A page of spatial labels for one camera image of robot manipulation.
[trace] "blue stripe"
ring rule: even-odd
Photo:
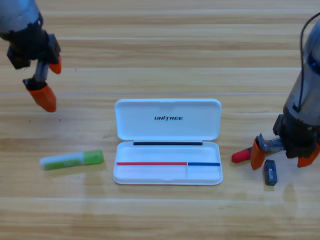
[[[188,166],[213,166],[220,167],[219,162],[188,162]]]

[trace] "red stripe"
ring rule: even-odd
[[[117,162],[118,166],[186,166],[187,163],[183,161],[177,161],[177,162]]]

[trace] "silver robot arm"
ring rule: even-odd
[[[54,34],[42,29],[44,19],[35,0],[0,0],[0,38],[9,42],[7,57],[15,69],[38,60],[33,77],[23,83],[35,102],[48,112],[56,111],[56,96],[47,85],[50,68],[62,70],[60,46]]]

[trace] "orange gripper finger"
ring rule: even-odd
[[[57,64],[49,64],[49,68],[55,74],[60,74],[61,71],[62,71],[62,59],[61,59],[61,56],[59,56],[59,63],[57,63]]]
[[[319,143],[316,143],[316,148],[310,157],[308,157],[308,158],[300,157],[298,159],[298,168],[303,168],[303,167],[311,165],[314,162],[314,160],[317,158],[319,153],[320,153],[320,145],[319,145]]]
[[[255,139],[253,142],[253,146],[251,149],[251,167],[253,170],[257,170],[262,166],[266,157],[266,153],[261,151],[258,147],[257,140]]]
[[[44,110],[49,113],[53,113],[57,109],[57,99],[56,95],[52,89],[46,85],[45,87],[39,90],[28,90],[31,96],[33,97],[36,104],[41,106]]]

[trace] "black cable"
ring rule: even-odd
[[[316,15],[312,16],[303,26],[301,34],[300,34],[300,57],[301,57],[301,87],[300,87],[300,98],[299,98],[299,104],[297,108],[297,112],[299,113],[301,110],[301,101],[302,101],[302,94],[304,91],[304,81],[305,81],[305,66],[304,66],[304,32],[309,23],[312,22],[315,18],[320,16],[320,12],[318,12]]]

